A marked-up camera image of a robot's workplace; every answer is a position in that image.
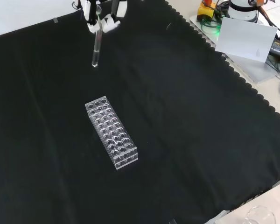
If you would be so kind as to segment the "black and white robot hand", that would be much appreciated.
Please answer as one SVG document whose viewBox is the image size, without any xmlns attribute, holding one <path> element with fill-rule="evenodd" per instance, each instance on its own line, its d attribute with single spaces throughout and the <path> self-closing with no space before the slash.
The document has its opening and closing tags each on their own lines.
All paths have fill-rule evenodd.
<svg viewBox="0 0 280 224">
<path fill-rule="evenodd" d="M 112 0 L 111 12 L 103 19 L 100 19 L 97 14 L 98 7 L 105 2 L 108 2 L 108 0 L 74 0 L 72 2 L 72 7 L 74 9 L 82 10 L 82 15 L 86 21 L 87 27 L 93 34 L 99 30 L 100 24 L 104 33 L 116 29 L 126 15 L 128 1 Z"/>
</svg>

